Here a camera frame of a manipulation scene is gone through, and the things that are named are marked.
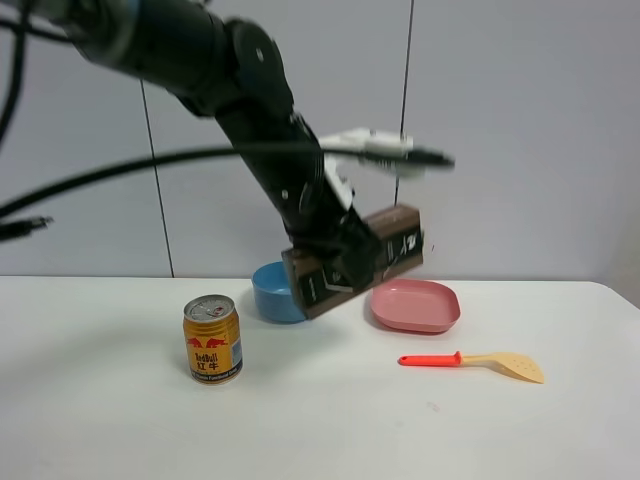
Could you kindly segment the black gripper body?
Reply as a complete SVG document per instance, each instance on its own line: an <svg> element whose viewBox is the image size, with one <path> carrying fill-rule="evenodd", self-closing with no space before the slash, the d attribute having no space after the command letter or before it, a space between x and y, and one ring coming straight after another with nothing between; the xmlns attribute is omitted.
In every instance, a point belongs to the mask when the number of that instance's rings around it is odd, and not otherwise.
<svg viewBox="0 0 640 480"><path fill-rule="evenodd" d="M375 276L381 241L353 207L353 192L330 170L284 201L284 223L294 247L337 270L355 290Z"/></svg>

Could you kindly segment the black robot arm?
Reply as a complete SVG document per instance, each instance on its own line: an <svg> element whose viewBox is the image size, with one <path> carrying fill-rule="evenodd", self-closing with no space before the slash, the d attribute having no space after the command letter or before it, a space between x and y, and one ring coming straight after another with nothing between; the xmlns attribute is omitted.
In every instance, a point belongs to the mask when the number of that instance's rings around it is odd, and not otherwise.
<svg viewBox="0 0 640 480"><path fill-rule="evenodd" d="M355 289L371 283L381 244L335 192L319 141L295 112L280 51L259 25L224 21L193 1L38 1L33 12L75 38L88 61L216 120L292 244Z"/></svg>

